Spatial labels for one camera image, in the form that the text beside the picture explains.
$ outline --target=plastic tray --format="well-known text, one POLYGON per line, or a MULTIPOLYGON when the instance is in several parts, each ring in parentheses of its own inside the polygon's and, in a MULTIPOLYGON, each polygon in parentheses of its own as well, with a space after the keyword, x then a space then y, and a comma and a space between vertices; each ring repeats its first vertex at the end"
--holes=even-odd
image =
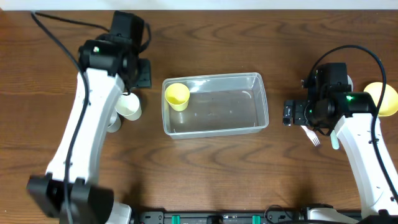
POLYGON ((168 78, 162 87, 164 131, 173 139, 257 133, 268 125, 266 91, 261 75, 235 73, 168 78), (182 83, 190 90, 188 107, 173 110, 166 88, 182 83))

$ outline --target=white cup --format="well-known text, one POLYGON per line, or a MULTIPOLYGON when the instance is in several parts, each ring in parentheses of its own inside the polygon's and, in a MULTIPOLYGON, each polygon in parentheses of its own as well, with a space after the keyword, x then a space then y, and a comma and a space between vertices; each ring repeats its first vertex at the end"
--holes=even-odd
POLYGON ((109 133, 114 133, 120 129, 122 122, 120 121, 119 115, 116 110, 113 110, 111 119, 109 119, 109 125, 106 128, 106 131, 109 133))
POLYGON ((135 121, 141 116, 141 105, 138 97, 130 93, 130 95, 120 95, 118 102, 115 106, 116 111, 124 118, 135 121))

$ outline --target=paper cup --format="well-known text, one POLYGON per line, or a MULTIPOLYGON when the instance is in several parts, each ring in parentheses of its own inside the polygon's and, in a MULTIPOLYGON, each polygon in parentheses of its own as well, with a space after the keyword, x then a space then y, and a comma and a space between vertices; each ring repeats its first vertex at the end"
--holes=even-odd
POLYGON ((351 77, 349 75, 347 75, 347 78, 348 78, 348 84, 351 85, 351 91, 354 91, 353 80, 351 79, 351 77))
POLYGON ((188 87, 184 84, 171 84, 166 88, 164 95, 166 101, 175 111, 183 111, 187 108, 190 93, 188 87))
POLYGON ((139 99, 133 93, 128 96, 121 95, 116 103, 115 109, 121 116, 130 121, 137 120, 142 113, 139 99))
POLYGON ((120 129, 122 122, 120 121, 119 115, 116 110, 113 111, 111 115, 111 119, 109 120, 109 125, 106 128, 106 131, 109 133, 114 133, 120 129))
MULTIPOLYGON (((381 82, 370 83, 365 89, 365 92, 368 92, 374 101, 374 104, 377 106, 380 100, 380 94, 383 84, 381 82)), ((379 116, 391 116, 398 111, 398 93, 391 87, 386 84, 386 91, 384 92, 383 102, 381 103, 379 116)))

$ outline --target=white fork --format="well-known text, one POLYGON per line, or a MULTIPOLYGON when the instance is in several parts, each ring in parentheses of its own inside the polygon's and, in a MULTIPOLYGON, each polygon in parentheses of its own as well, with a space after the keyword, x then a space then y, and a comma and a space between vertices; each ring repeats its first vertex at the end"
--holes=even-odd
POLYGON ((304 125, 302 125, 301 127, 304 129, 305 134, 307 134, 308 138, 311 140, 311 142, 312 142, 315 146, 321 144, 321 142, 319 141, 318 136, 317 136, 317 134, 315 134, 315 132, 309 130, 309 129, 308 129, 306 126, 304 126, 304 125))

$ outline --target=wooden table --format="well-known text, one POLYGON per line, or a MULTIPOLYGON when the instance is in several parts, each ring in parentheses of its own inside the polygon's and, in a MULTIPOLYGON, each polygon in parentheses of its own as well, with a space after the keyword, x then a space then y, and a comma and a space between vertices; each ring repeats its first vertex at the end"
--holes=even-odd
MULTIPOLYGON (((50 12, 104 26, 113 12, 50 12)), ((394 11, 137 11, 152 26, 142 57, 152 62, 153 86, 136 93, 143 114, 108 134, 99 184, 136 208, 265 210, 329 203, 360 209, 344 150, 328 138, 313 147, 300 127, 282 125, 284 100, 300 88, 327 50, 359 44, 380 56, 398 90, 398 17, 394 11), (269 125, 258 134, 174 141, 163 130, 166 78, 259 72, 269 125)), ((72 51, 100 30, 48 19, 43 23, 72 51)), ((44 174, 60 144, 76 91, 77 71, 34 24, 28 12, 0 15, 0 223, 57 223, 28 196, 31 174, 44 174)), ((324 62, 346 62, 354 89, 381 80, 372 58, 342 50, 324 62)), ((381 118, 397 163, 398 116, 381 118)))

